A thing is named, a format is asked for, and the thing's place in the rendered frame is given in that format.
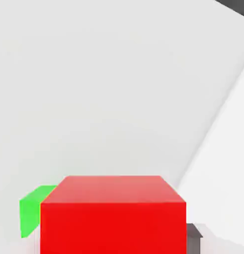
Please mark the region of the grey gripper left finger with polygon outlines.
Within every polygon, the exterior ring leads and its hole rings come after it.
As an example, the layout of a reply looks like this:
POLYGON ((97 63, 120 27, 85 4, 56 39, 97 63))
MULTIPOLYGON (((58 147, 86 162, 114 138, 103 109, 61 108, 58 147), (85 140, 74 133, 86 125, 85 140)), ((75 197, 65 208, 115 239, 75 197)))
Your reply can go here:
POLYGON ((40 225, 34 230, 34 254, 40 254, 40 225))

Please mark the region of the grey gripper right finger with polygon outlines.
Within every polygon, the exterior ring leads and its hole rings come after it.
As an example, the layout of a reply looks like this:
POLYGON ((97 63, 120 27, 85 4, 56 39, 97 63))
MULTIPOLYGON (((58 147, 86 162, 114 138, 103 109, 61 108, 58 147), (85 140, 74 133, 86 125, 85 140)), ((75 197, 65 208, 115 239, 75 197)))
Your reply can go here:
POLYGON ((187 223, 186 254, 244 254, 244 246, 217 237, 205 224, 187 223))

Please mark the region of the small red cube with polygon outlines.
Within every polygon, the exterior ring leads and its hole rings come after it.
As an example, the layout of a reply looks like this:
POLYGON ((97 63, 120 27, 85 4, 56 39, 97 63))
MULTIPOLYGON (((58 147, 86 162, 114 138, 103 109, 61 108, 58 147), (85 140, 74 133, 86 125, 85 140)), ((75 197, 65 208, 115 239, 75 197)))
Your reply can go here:
POLYGON ((40 254, 186 254, 186 202, 160 176, 68 176, 41 203, 40 254))

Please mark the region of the small green cube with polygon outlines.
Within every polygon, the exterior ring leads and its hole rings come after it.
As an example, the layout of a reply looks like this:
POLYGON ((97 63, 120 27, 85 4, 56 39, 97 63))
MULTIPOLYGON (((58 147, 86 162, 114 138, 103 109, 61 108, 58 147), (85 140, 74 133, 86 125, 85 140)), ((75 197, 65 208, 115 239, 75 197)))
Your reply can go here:
POLYGON ((41 185, 19 201, 20 234, 28 237, 40 224, 40 204, 56 185, 41 185))

